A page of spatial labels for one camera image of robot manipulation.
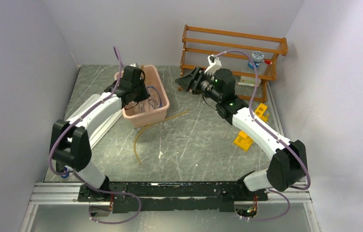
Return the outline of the blue safety glasses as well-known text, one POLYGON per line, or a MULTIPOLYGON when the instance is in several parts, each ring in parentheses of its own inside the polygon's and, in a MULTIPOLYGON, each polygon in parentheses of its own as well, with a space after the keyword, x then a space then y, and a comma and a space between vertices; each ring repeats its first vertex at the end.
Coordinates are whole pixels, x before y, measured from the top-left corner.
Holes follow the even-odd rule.
POLYGON ((162 98, 161 95, 159 93, 159 91, 157 90, 156 87, 154 86, 147 86, 146 87, 148 93, 150 94, 150 97, 148 99, 148 103, 149 105, 153 108, 153 109, 159 109, 163 107, 163 102, 162 102, 162 98))

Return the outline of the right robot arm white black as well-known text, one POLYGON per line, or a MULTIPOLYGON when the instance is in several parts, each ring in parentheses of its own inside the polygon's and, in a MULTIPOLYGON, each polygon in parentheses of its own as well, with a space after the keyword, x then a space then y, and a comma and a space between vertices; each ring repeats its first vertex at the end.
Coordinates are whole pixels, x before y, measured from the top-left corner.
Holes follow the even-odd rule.
POLYGON ((239 180, 242 184, 238 186, 237 193, 241 199, 251 199, 260 189, 273 188, 282 192, 295 188, 294 184, 304 177, 307 183, 303 189, 310 188, 304 143, 289 140, 262 121, 251 106, 236 95, 231 70, 221 68, 214 75, 209 75, 202 68, 195 67, 175 82, 186 92, 213 100, 219 116, 245 132, 269 157, 267 169, 250 172, 239 180))

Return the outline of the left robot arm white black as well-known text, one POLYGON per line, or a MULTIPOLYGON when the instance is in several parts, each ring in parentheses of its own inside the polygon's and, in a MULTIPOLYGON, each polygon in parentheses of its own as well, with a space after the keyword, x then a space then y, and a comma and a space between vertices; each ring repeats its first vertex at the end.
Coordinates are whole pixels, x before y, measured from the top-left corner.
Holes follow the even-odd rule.
POLYGON ((84 111, 67 121, 53 124, 48 164, 54 174, 73 173, 91 189, 98 201, 112 193, 109 178, 91 160, 90 137, 110 116, 131 102, 142 102, 150 95, 145 72, 136 66, 120 68, 116 80, 84 111))

